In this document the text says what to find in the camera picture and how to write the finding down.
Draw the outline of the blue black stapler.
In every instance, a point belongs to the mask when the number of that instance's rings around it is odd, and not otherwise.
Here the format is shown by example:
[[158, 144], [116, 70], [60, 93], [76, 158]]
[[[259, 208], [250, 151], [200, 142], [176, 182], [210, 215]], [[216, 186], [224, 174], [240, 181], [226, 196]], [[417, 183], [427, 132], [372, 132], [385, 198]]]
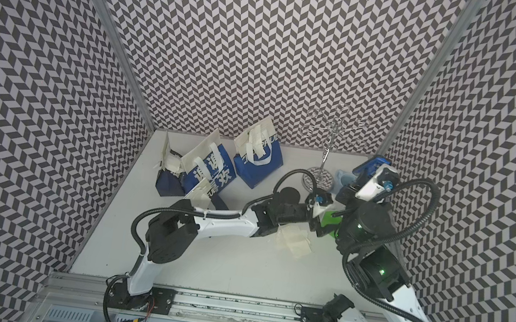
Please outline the blue black stapler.
[[382, 156], [373, 156], [358, 167], [355, 167], [352, 170], [352, 174], [356, 177], [360, 176], [368, 176], [372, 177], [378, 168], [380, 168], [382, 165], [391, 165], [390, 160], [387, 160], [386, 158]]

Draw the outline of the navy bag with white handles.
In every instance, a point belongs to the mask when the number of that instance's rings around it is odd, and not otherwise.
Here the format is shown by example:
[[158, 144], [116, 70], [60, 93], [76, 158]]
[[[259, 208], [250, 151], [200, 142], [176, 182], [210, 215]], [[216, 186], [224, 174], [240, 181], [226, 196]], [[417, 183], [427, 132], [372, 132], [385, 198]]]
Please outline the navy bag with white handles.
[[185, 170], [181, 163], [182, 154], [173, 150], [170, 145], [169, 134], [165, 133], [155, 188], [161, 197], [183, 197]]

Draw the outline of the blue cream tote bag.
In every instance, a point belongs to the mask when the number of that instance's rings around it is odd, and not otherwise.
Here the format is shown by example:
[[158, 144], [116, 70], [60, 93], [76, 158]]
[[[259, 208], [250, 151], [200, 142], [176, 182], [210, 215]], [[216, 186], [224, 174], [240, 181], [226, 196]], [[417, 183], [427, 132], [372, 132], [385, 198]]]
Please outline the blue cream tote bag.
[[184, 172], [182, 186], [186, 194], [196, 186], [202, 186], [205, 181], [211, 186], [211, 194], [220, 193], [236, 179], [233, 162], [220, 136], [220, 131], [215, 129], [181, 158]]

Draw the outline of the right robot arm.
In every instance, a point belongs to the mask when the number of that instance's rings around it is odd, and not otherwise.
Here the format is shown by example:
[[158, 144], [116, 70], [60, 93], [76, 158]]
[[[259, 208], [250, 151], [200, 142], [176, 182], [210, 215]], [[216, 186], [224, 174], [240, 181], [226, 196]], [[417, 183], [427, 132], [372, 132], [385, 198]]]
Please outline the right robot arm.
[[[397, 231], [386, 199], [418, 185], [428, 188], [430, 201], [411, 225]], [[342, 270], [356, 293], [382, 309], [388, 322], [430, 322], [402, 261], [389, 245], [419, 231], [431, 219], [439, 200], [440, 190], [432, 180], [414, 179], [366, 200], [355, 198], [335, 213], [341, 220], [335, 241], [342, 255]], [[336, 322], [367, 322], [349, 306], [336, 308], [332, 318]]]

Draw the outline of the navy tote bag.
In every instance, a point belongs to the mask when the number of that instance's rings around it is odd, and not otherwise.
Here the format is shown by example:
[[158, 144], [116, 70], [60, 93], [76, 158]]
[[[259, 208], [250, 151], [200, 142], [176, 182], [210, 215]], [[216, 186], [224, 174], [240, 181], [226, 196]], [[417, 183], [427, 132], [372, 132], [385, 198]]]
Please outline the navy tote bag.
[[222, 200], [219, 194], [212, 191], [212, 185], [208, 180], [201, 180], [193, 189], [191, 189], [185, 198], [195, 207], [208, 210], [213, 208], [218, 211], [227, 211], [229, 207]]

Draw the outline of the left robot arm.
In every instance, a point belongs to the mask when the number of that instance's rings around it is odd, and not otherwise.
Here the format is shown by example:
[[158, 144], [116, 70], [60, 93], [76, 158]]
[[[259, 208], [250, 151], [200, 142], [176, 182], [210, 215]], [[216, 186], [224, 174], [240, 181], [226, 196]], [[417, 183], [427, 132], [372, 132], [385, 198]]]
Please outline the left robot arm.
[[290, 224], [308, 224], [320, 232], [323, 210], [333, 204], [330, 192], [313, 174], [294, 169], [274, 186], [272, 194], [256, 198], [243, 209], [206, 210], [180, 200], [172, 206], [140, 213], [131, 223], [131, 237], [140, 252], [131, 271], [106, 280], [106, 308], [151, 310], [154, 280], [164, 265], [180, 258], [195, 241], [238, 236], [266, 237]]

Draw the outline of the royal blue tote bag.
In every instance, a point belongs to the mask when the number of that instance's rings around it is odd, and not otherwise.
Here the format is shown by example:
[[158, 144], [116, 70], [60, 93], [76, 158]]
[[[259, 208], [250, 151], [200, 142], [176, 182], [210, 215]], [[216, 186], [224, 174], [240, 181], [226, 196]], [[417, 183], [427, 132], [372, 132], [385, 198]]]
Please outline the royal blue tote bag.
[[236, 173], [251, 189], [283, 165], [279, 136], [272, 120], [266, 117], [234, 139]]

